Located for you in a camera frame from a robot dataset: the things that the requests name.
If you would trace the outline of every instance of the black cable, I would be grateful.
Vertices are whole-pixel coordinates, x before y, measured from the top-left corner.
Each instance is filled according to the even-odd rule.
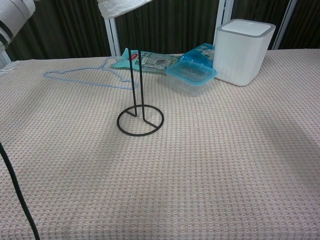
[[[30,224],[30,226],[32,228],[32,231],[33,231],[33,234],[34,234],[34,238],[35,238],[35,240],[40,240],[36,224],[35,224],[32,216],[31,216],[31,214],[29,212],[29,209],[28,209],[27,204],[25,202],[24,196],[22,195],[22,192],[20,190],[15,171],[14,171],[12,165],[11,165],[11,162],[10,162],[10,160],[8,158],[8,155],[7,155],[4,147],[2,146],[1,142],[0,142],[0,153],[1,153],[1,156],[2,156],[2,158],[4,160],[4,163],[5,163],[6,167],[7,167],[8,171],[9,171],[9,173],[10,173],[11,180],[12,180],[15,192],[16,192],[16,194],[18,196],[18,199],[20,201],[20,204],[22,206],[24,214],[25,214],[26,218],[28,219],[29,224]]]

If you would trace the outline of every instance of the snack package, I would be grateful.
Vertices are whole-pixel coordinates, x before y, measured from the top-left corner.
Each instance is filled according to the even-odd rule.
[[[159,54],[149,51],[141,51],[142,57],[142,71],[153,73],[164,73],[165,69],[178,61],[178,56]],[[138,50],[131,50],[132,68],[139,70]],[[111,64],[112,68],[130,68],[129,51],[126,48],[118,60],[118,62]]]
[[[179,58],[180,61],[191,61],[212,68],[214,64],[215,46],[203,43],[186,52]]]

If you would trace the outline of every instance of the white trash can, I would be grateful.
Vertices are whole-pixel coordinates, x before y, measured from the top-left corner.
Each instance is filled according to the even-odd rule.
[[[217,79],[246,86],[259,73],[276,26],[233,19],[217,28],[213,68]]]

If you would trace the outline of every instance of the black wire stand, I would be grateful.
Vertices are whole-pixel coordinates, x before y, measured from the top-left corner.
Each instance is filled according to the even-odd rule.
[[[126,108],[125,110],[123,110],[120,115],[118,116],[117,120],[116,120],[116,124],[119,128],[119,130],[121,132],[123,132],[124,134],[130,135],[130,136],[135,136],[135,137],[142,137],[142,136],[147,136],[150,134],[153,134],[154,132],[158,131],[161,126],[164,124],[165,121],[165,116],[162,113],[162,111],[160,111],[159,108],[152,106],[152,105],[147,105],[145,104],[144,101],[144,86],[143,86],[143,76],[142,76],[142,56],[141,56],[141,37],[140,37],[140,31],[137,34],[137,40],[138,40],[138,60],[139,60],[139,73],[140,73],[140,87],[141,87],[141,104],[137,105],[137,101],[136,101],[136,92],[135,92],[135,80],[134,80],[134,70],[133,70],[133,66],[132,66],[132,56],[131,56],[131,44],[130,44],[130,33],[129,33],[129,28],[128,28],[128,17],[127,14],[125,15],[125,22],[126,22],[126,26],[127,26],[127,41],[128,41],[128,53],[129,53],[129,62],[130,62],[130,73],[131,73],[131,84],[132,84],[132,94],[133,94],[133,106],[130,106],[128,108]],[[136,15],[136,26],[139,29],[139,16],[138,14]],[[138,113],[137,113],[137,108],[142,108],[142,119],[145,123],[149,124],[150,126],[154,127],[153,130],[146,132],[146,133],[131,133],[128,132],[126,130],[124,130],[121,126],[120,126],[120,118],[124,115],[124,114],[129,114],[132,117],[138,117]],[[157,126],[154,125],[153,123],[149,122],[148,120],[146,120],[146,116],[145,116],[145,108],[151,108],[151,109],[155,109],[160,115],[161,115],[161,123]]]

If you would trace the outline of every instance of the dark curtain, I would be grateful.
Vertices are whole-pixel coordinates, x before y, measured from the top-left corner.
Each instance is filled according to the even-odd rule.
[[[298,0],[279,49],[320,48],[320,1]]]
[[[276,26],[269,48],[271,49],[285,15],[289,0],[234,0],[231,19],[247,19]]]
[[[185,53],[202,44],[212,44],[219,0],[154,0],[116,18],[121,52],[128,46],[127,30],[133,49],[138,47],[136,33],[141,30],[143,51]],[[136,17],[139,16],[138,28]]]
[[[96,0],[43,0],[6,50],[11,60],[110,56]]]

